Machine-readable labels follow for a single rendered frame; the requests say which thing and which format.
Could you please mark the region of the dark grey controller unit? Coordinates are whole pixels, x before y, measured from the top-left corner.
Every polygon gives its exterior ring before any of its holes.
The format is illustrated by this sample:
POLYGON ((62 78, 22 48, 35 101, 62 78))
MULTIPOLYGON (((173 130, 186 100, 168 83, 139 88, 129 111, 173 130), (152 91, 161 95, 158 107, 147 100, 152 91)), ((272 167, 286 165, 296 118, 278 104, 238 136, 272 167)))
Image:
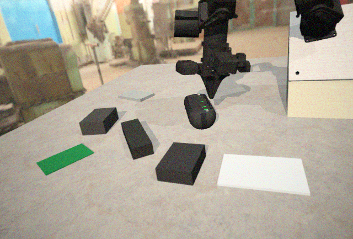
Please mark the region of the dark grey controller unit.
POLYGON ((216 120, 216 112, 205 94, 192 94, 184 99, 190 124, 196 129, 210 128, 216 120))

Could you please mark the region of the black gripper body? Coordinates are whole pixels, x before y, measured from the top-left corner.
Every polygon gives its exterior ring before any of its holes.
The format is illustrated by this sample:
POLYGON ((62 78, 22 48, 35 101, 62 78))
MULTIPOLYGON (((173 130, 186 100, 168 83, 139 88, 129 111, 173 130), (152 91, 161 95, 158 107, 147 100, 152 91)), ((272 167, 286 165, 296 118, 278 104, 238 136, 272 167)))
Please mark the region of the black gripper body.
MULTIPOLYGON (((227 38, 204 38, 204 41, 201 42, 201 46, 203 46, 203 55, 201 58, 202 63, 197 63, 192 60, 179 60, 176 63, 175 71, 181 75, 195 75, 198 71, 202 75, 212 75, 212 70, 216 72, 214 67, 208 67, 208 65, 213 65, 213 63, 209 61, 209 57, 213 48, 215 52, 224 52, 226 47, 229 47, 227 38)), ((246 60, 245 67, 238 68, 238 71, 240 73, 250 72, 250 68, 251 64, 248 60, 246 60)))

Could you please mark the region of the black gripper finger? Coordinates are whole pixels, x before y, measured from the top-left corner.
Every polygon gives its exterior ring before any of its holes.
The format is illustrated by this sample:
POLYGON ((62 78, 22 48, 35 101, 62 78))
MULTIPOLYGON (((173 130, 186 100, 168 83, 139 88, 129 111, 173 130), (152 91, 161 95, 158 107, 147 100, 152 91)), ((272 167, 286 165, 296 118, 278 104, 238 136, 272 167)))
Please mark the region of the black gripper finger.
POLYGON ((215 75, 215 77, 213 79, 213 93, 212 93, 212 99, 213 99, 222 80, 225 77, 229 76, 230 74, 225 73, 222 75, 222 74, 216 73, 214 71, 212 71, 212 74, 215 75))
POLYGON ((212 99, 212 93, 213 93, 213 79, 215 77, 215 75, 202 75, 200 74, 199 72, 197 72, 196 74, 200 75, 203 82, 204 82, 204 85, 205 85, 205 88, 206 88, 206 91, 207 91, 207 94, 208 94, 208 97, 210 99, 212 99))

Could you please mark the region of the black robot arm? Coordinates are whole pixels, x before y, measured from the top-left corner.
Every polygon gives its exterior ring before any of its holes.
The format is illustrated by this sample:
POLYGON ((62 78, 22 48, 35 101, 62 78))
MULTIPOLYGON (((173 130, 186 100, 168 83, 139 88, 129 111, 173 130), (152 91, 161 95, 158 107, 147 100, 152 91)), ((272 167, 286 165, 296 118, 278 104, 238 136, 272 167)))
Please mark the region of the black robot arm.
MULTIPOLYGON (((197 10, 175 10, 174 37, 198 38, 204 29, 204 38, 227 38, 228 21, 237 18, 235 14, 237 0, 199 0, 197 10)), ((297 15, 301 14, 300 32, 306 43, 333 38, 337 35, 336 24, 343 17, 340 0, 294 0, 297 15), (307 41, 308 40, 308 41, 307 41)), ((224 52, 215 52, 209 61, 219 74, 236 74, 238 68, 244 68, 246 54, 232 54, 232 48, 224 52)))

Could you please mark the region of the flat green rectangular plate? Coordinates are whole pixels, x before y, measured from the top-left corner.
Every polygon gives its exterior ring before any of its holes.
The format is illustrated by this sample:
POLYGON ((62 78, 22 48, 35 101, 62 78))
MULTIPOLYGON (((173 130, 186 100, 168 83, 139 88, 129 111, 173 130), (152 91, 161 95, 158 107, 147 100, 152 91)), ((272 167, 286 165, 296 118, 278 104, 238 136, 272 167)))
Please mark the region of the flat green rectangular plate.
POLYGON ((92 150, 79 144, 75 147, 55 154, 47 159, 37 162, 38 166, 42 169, 45 176, 51 174, 59 169, 69 166, 69 164, 77 162, 87 156, 94 154, 92 150))

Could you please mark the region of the white flat sheet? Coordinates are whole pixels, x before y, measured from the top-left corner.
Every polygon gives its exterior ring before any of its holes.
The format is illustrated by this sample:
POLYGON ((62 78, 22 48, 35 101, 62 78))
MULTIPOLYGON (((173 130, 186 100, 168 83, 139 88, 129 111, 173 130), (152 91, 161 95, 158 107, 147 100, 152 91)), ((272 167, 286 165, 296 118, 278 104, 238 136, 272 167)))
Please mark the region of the white flat sheet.
POLYGON ((297 158, 224 154, 217 185, 310 196, 297 158))

